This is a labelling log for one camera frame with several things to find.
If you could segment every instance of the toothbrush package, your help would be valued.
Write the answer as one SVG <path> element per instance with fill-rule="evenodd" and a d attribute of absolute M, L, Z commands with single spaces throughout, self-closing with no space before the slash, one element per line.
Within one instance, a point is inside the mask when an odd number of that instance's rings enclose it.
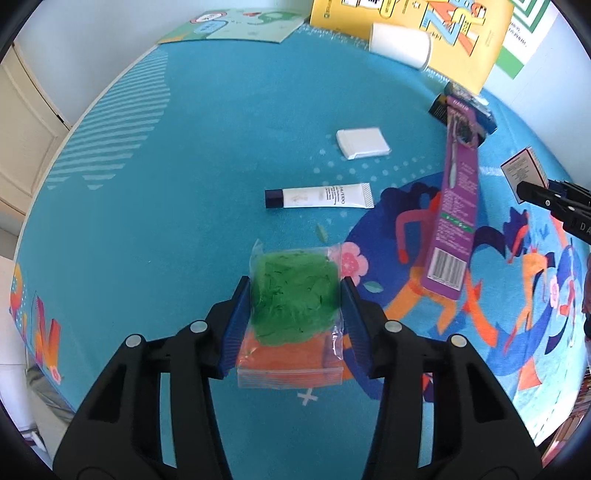
<path fill-rule="evenodd" d="M 474 110 L 447 97 L 447 150 L 441 204 L 421 284 L 458 300 L 470 263 L 478 205 L 478 130 Z"/>

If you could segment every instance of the black tube cap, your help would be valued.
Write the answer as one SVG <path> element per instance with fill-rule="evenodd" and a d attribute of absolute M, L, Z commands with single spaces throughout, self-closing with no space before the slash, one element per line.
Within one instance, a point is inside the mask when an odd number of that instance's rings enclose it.
<path fill-rule="evenodd" d="M 265 208 L 283 208 L 283 190 L 265 190 Z"/>

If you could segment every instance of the white cabinet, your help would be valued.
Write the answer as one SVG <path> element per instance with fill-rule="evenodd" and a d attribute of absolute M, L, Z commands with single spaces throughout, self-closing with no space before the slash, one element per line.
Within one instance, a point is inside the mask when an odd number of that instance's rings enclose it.
<path fill-rule="evenodd" d="M 68 129 L 13 48 L 0 63 L 0 200 L 26 213 Z"/>

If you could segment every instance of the blue tablecloth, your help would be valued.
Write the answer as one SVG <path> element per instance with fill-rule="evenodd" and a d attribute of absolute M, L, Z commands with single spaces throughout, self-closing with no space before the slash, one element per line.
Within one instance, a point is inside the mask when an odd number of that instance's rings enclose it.
<path fill-rule="evenodd" d="M 329 244 L 344 242 L 364 298 L 390 311 L 401 302 L 402 321 L 421 335 L 466 335 L 538 442 L 566 418 L 584 369 L 586 250 L 545 210 L 518 205 L 499 166 L 532 145 L 550 178 L 566 173 L 485 94 L 499 129 L 479 149 L 471 284 L 447 310 L 405 297 L 423 239 L 407 228 L 410 262 L 400 263 L 396 218 L 436 195 L 446 129 L 427 113 L 434 94 L 422 74 L 364 47 L 306 25 L 281 44 L 166 44 L 86 115 L 30 212 L 11 296 L 25 340 L 73 407 L 126 336 L 170 336 L 227 299 L 257 239 L 269 251 L 316 247 L 320 225 Z M 374 126 L 391 155 L 346 161 L 335 132 Z M 374 210 L 264 207 L 265 189 L 358 182 L 370 182 Z M 354 379 L 310 395 L 239 390 L 235 372 L 212 381 L 234 478 L 360 478 L 381 383 L 363 378 L 350 349 L 345 367 Z M 423 463 L 429 400 L 426 378 Z M 171 462 L 169 419 L 162 428 Z"/>

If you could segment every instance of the white paper cup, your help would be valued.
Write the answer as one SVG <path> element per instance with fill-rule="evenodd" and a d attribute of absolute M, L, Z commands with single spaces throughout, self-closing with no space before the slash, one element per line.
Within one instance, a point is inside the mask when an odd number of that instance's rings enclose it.
<path fill-rule="evenodd" d="M 369 51 L 424 70 L 429 65 L 433 41 L 431 34 L 413 28 L 374 23 L 369 36 Z"/>

